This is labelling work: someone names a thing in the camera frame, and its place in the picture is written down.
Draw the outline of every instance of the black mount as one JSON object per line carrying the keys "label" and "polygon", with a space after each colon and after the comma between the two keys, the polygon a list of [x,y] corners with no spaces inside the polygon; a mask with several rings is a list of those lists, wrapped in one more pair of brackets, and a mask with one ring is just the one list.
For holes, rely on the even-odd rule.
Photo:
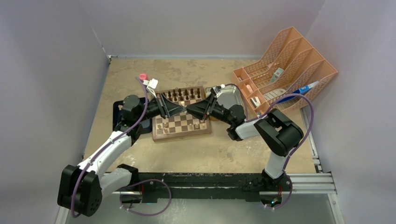
{"label": "black mount", "polygon": [[[274,182],[267,182],[259,173],[139,173],[134,183],[148,179],[163,180],[171,189],[172,198],[180,199],[244,199],[270,203],[277,195],[260,195],[260,192],[278,192],[281,185],[284,191],[290,189],[284,175]],[[159,198],[169,198],[168,191],[159,182],[142,185],[142,203],[156,203]]]}

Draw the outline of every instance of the pink cap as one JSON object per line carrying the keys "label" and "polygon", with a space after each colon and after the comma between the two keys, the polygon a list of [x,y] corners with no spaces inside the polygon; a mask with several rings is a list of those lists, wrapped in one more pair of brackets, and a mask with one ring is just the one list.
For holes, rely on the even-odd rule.
{"label": "pink cap", "polygon": [[147,74],[146,74],[146,73],[141,73],[141,74],[139,75],[139,79],[140,79],[141,81],[143,81],[143,80],[148,80]]}

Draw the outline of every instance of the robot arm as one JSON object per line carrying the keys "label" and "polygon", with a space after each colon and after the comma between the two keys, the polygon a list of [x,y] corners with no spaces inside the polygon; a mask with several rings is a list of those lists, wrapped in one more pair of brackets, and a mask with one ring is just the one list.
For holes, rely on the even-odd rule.
{"label": "robot arm", "polygon": [[[143,119],[151,119],[158,115],[168,118],[186,110],[185,107],[170,102],[162,94],[155,96],[148,102]],[[117,189],[138,182],[138,169],[128,165],[121,164],[110,174],[104,175],[104,173],[140,137],[142,126],[138,124],[132,129],[130,127],[138,121],[143,111],[144,104],[137,96],[130,95],[123,100],[121,119],[113,129],[110,138],[77,166],[68,165],[63,169],[57,199],[58,205],[71,209],[73,190],[82,173],[82,182],[75,196],[74,210],[88,217],[96,212],[103,198]],[[125,135],[114,140],[124,132],[126,132]]]}
{"label": "robot arm", "polygon": [[205,100],[188,105],[187,112],[198,119],[213,116],[230,124],[228,136],[235,141],[260,135],[271,149],[263,176],[271,181],[280,178],[290,151],[304,136],[301,128],[278,109],[271,110],[261,118],[246,121],[241,105],[233,105],[230,109],[219,105],[217,97],[221,94],[220,89],[219,86],[213,87]]}

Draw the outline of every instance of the chessboard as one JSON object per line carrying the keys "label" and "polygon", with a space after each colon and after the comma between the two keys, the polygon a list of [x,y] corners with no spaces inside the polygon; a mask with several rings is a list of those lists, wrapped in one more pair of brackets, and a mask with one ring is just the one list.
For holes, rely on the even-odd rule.
{"label": "chessboard", "polygon": [[[187,106],[205,99],[203,86],[189,88],[175,88],[172,90],[156,91],[162,93],[169,101]],[[184,111],[176,116],[163,119],[161,116],[153,118],[153,140],[164,140],[182,138],[199,134],[210,134],[212,132],[210,121],[199,120]]]}

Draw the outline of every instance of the metal tray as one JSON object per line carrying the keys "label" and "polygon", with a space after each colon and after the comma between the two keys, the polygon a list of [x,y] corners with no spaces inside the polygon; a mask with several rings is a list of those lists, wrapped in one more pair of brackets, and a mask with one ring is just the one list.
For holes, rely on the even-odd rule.
{"label": "metal tray", "polygon": [[[211,89],[211,87],[208,87],[205,89],[206,97],[208,97],[211,94],[210,89]],[[240,93],[235,86],[232,86],[232,85],[226,86],[221,91],[222,91],[222,94],[217,99],[217,102],[220,105],[223,105],[226,109],[229,109],[231,106],[233,106],[235,104],[242,105],[242,107],[245,108],[245,106],[243,105],[243,100],[240,96]]]}

